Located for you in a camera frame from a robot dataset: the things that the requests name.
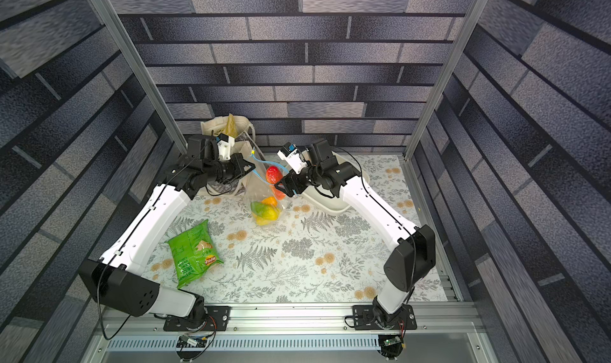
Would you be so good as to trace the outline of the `red mango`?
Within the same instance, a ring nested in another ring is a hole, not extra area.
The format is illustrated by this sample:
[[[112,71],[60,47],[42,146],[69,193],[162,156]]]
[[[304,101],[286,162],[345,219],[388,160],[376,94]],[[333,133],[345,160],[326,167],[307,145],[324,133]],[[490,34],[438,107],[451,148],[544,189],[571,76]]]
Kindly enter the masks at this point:
[[[266,180],[268,183],[275,185],[283,179],[283,172],[275,166],[270,166],[266,170]]]

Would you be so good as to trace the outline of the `orange mango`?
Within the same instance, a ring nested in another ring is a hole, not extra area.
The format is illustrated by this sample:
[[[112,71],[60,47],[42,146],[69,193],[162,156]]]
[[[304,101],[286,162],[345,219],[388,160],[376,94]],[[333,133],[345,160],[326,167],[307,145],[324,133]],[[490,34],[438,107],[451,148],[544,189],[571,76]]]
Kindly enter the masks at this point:
[[[277,207],[277,205],[278,205],[277,199],[275,197],[273,197],[273,196],[270,196],[270,197],[262,200],[261,203],[265,204],[265,205],[273,206],[273,207]]]

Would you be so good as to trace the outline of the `clear zip-top bag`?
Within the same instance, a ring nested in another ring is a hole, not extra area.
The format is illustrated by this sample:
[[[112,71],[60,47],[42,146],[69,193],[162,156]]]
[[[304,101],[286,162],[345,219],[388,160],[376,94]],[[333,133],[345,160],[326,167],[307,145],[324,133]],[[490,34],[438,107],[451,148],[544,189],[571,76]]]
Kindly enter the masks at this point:
[[[261,202],[262,200],[273,196],[278,201],[276,208],[279,211],[279,219],[285,210],[284,204],[286,201],[286,195],[275,189],[274,185],[267,182],[266,170],[270,166],[278,167],[283,172],[283,176],[288,173],[288,170],[281,164],[264,160],[255,149],[251,151],[249,161],[256,166],[256,169],[248,174],[244,181],[244,187],[246,190],[245,200],[246,204],[248,205],[248,209],[251,210],[250,204],[252,202]]]

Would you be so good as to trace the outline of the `green mango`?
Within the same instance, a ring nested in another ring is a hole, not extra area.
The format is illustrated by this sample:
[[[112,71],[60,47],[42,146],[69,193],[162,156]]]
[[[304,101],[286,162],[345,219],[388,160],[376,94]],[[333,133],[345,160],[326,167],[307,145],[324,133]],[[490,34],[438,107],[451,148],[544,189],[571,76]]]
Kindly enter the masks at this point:
[[[262,202],[252,202],[250,204],[251,213],[253,213],[256,218],[263,219],[266,221],[276,221],[279,217],[278,209],[269,204],[265,204]]]

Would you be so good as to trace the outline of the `yellow mango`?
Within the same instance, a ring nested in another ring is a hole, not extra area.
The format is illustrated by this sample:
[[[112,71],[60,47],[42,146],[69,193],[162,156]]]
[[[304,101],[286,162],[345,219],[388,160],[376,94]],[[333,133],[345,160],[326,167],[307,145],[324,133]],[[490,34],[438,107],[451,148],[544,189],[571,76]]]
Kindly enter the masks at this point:
[[[261,217],[257,217],[257,216],[255,216],[255,220],[256,220],[256,225],[258,225],[258,226],[266,226],[266,225],[269,225],[270,223],[274,222],[274,220],[267,220],[265,218],[261,218]]]

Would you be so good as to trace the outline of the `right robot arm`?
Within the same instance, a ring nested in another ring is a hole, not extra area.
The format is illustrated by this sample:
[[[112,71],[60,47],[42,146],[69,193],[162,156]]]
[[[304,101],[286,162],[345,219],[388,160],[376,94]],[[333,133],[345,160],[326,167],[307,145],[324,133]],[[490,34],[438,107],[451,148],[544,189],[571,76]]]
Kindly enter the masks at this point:
[[[391,323],[407,323],[407,304],[421,278],[436,264],[434,231],[418,227],[394,210],[364,178],[357,159],[340,161],[322,141],[310,147],[309,156],[293,145],[278,153],[290,170],[277,182],[265,181],[268,191],[276,189],[287,197],[302,197],[314,189],[322,197],[343,202],[356,213],[313,214],[302,217],[305,229],[324,230],[322,237],[309,238],[325,248],[318,264],[337,264],[338,284],[346,288],[361,276],[362,268],[375,261],[382,267],[382,288],[363,288],[361,295],[371,299],[369,315],[360,319],[388,328]]]

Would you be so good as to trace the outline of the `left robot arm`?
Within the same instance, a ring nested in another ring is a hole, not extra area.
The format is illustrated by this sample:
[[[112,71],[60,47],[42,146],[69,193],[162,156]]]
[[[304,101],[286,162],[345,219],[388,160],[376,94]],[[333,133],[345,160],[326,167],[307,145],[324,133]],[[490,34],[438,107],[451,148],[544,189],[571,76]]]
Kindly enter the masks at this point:
[[[186,154],[166,169],[149,201],[122,236],[96,260],[78,269],[98,304],[139,317],[168,315],[200,325],[208,318],[199,295],[166,288],[143,278],[146,265],[176,216],[209,183],[229,184],[253,171],[240,153],[232,153],[234,138],[195,135]]]

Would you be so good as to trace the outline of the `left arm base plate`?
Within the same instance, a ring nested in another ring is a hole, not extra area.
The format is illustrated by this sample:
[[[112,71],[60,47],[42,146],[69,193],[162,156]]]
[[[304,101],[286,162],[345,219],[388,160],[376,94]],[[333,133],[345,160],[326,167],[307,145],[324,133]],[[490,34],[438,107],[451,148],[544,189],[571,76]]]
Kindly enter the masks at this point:
[[[196,306],[186,317],[169,315],[163,330],[186,333],[226,331],[231,310],[229,306]]]

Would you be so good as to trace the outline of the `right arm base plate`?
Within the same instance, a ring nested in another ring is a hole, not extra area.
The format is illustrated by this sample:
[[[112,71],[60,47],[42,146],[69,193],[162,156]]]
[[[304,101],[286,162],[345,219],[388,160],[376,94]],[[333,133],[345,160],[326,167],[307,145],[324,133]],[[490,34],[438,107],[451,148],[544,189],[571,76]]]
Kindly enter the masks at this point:
[[[404,304],[393,314],[377,305],[352,306],[354,328],[358,331],[413,331],[418,328],[412,306]]]

